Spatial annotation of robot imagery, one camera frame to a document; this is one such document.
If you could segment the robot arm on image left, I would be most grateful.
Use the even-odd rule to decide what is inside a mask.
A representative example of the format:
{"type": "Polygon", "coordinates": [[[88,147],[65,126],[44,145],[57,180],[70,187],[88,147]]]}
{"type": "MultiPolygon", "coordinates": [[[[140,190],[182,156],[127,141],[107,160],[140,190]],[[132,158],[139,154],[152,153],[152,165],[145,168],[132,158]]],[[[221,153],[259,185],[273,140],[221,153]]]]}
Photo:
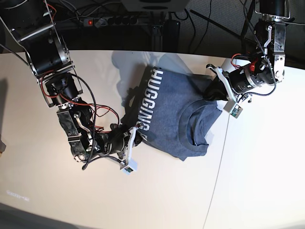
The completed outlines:
{"type": "Polygon", "coordinates": [[[82,89],[88,84],[76,74],[66,43],[57,32],[55,14],[45,0],[0,3],[0,20],[25,51],[23,61],[37,79],[45,102],[58,108],[73,158],[85,166],[106,158],[131,173],[137,169],[132,148],[141,142],[139,126],[127,128],[116,122],[105,131],[96,125],[101,105],[82,100],[82,89]]]}

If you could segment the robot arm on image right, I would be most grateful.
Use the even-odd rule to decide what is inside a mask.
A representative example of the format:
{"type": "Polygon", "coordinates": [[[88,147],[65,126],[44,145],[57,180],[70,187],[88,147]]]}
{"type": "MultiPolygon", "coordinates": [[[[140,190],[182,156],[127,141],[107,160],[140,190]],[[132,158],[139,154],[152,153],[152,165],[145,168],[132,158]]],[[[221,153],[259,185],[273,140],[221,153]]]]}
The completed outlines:
{"type": "Polygon", "coordinates": [[[207,65],[215,73],[215,78],[203,94],[205,100],[240,102],[254,94],[254,88],[264,84],[276,87],[284,79],[285,24],[291,15],[289,1],[259,0],[253,1],[251,7],[255,8],[256,4],[259,9],[255,12],[261,15],[256,25],[250,22],[251,11],[243,8],[244,24],[254,37],[255,48],[250,53],[237,53],[231,57],[249,63],[244,66],[235,64],[235,70],[230,73],[212,64],[207,65]]]}

